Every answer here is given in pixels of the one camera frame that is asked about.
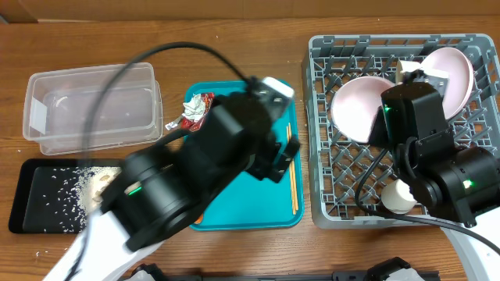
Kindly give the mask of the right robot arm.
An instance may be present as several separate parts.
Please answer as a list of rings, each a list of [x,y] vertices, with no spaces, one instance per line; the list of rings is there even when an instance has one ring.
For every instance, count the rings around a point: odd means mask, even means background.
[[[459,147],[441,96],[424,82],[399,84],[381,94],[397,177],[429,218],[393,219],[440,227],[470,280],[499,278],[499,160],[482,147]]]

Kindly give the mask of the white paper cup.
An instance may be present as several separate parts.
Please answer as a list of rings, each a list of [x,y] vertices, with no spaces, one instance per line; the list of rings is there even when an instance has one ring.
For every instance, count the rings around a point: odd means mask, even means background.
[[[381,201],[386,209],[399,215],[408,213],[416,205],[409,185],[402,180],[396,180],[384,187]]]

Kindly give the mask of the white bowl with food scraps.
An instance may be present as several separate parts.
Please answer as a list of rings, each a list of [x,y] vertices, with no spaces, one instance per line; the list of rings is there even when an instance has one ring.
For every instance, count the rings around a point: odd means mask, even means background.
[[[330,113],[337,129],[352,141],[367,143],[381,94],[395,84],[378,76],[362,76],[347,82],[334,95]]]

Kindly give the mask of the large white plate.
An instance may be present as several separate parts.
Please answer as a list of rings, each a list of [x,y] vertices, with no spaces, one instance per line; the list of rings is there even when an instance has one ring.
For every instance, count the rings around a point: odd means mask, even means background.
[[[436,69],[448,74],[443,97],[446,119],[457,115],[465,106],[473,88],[473,67],[469,59],[456,48],[439,48],[423,61],[425,69]]]

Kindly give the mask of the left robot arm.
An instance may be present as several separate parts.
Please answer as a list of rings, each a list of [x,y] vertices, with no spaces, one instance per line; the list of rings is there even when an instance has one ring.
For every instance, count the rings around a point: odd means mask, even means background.
[[[194,223],[240,174],[279,183],[300,144],[278,143],[272,126],[293,98],[268,90],[219,96],[199,130],[177,130],[129,155],[48,279],[117,280]]]

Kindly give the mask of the small white bowl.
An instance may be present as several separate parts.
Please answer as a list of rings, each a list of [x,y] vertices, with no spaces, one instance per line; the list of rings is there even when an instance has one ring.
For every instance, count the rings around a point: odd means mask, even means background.
[[[404,75],[406,73],[412,73],[412,72],[419,70],[421,68],[422,68],[422,65],[419,62],[399,60],[397,62],[396,71],[395,71],[395,83],[396,84],[402,83]]]

